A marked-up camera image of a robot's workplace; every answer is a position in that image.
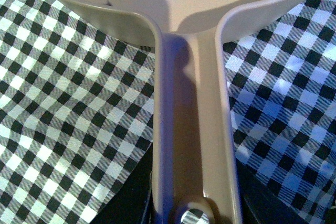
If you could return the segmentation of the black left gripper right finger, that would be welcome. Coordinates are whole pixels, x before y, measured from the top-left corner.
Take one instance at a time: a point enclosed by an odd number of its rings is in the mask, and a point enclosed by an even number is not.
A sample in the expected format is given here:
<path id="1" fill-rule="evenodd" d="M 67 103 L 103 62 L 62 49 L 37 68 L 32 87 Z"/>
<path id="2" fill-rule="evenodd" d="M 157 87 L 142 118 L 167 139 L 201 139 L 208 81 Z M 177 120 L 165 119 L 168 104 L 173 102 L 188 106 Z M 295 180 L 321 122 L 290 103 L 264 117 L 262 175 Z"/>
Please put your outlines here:
<path id="1" fill-rule="evenodd" d="M 263 185 L 240 161 L 236 161 L 243 223 L 308 223 Z M 306 168 L 303 178 L 316 182 L 318 173 Z M 335 223 L 335 202 L 325 212 L 324 223 Z"/>

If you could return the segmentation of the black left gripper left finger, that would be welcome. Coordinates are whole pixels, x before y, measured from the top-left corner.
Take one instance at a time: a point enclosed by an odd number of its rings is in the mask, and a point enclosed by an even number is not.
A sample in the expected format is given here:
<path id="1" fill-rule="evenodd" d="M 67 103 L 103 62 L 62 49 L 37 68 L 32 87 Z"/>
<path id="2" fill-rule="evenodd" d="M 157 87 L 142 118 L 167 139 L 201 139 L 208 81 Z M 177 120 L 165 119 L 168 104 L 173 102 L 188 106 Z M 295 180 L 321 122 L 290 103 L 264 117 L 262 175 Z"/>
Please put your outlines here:
<path id="1" fill-rule="evenodd" d="M 150 223 L 152 211 L 152 147 L 119 192 L 95 216 L 92 223 Z"/>

